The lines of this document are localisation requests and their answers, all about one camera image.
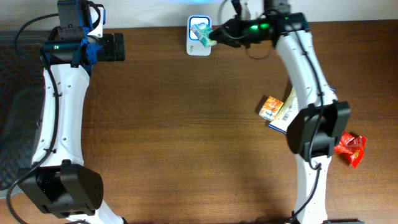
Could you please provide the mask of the red snack packet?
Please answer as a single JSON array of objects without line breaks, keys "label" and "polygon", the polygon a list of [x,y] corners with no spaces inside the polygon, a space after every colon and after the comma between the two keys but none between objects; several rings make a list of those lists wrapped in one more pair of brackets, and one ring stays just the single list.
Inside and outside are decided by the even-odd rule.
[{"label": "red snack packet", "polygon": [[366,149],[367,138],[344,131],[334,151],[343,157],[356,169],[361,163]]}]

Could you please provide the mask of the orange tissue pack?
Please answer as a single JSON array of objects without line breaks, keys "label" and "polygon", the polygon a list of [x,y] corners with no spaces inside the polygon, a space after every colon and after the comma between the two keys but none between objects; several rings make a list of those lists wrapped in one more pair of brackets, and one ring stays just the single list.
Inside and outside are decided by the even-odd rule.
[{"label": "orange tissue pack", "polygon": [[283,106],[283,102],[269,96],[266,101],[261,105],[258,115],[268,121],[273,121]]}]

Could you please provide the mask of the green tissue pack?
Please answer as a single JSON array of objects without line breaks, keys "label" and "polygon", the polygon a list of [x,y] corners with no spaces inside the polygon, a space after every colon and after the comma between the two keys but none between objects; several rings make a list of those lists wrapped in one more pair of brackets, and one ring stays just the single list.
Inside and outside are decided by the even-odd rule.
[{"label": "green tissue pack", "polygon": [[190,30],[196,35],[197,39],[205,48],[212,47],[217,44],[216,40],[210,39],[210,34],[213,32],[213,29],[208,24],[204,22],[194,24],[191,26]]}]

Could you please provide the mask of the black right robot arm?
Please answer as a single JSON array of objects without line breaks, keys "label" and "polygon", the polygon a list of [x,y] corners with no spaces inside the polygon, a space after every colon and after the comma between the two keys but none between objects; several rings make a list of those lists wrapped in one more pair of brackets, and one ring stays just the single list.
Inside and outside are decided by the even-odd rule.
[{"label": "black right robot arm", "polygon": [[228,20],[209,34],[211,40],[237,48],[264,40],[282,59],[298,101],[298,115],[286,130],[297,165],[297,200],[287,223],[327,223],[328,168],[351,109],[330,88],[313,48],[309,24],[301,12],[268,9],[262,18]]}]

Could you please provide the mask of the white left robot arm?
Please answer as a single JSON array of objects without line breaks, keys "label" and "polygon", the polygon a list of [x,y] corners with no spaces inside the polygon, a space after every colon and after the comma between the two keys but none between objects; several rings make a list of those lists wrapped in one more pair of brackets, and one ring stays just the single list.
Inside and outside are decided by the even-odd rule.
[{"label": "white left robot arm", "polygon": [[30,168],[18,171],[19,188],[44,214],[72,223],[125,223],[103,199],[99,173],[84,166],[81,123],[96,62],[125,59],[122,33],[81,40],[50,40],[40,49],[45,98]]}]

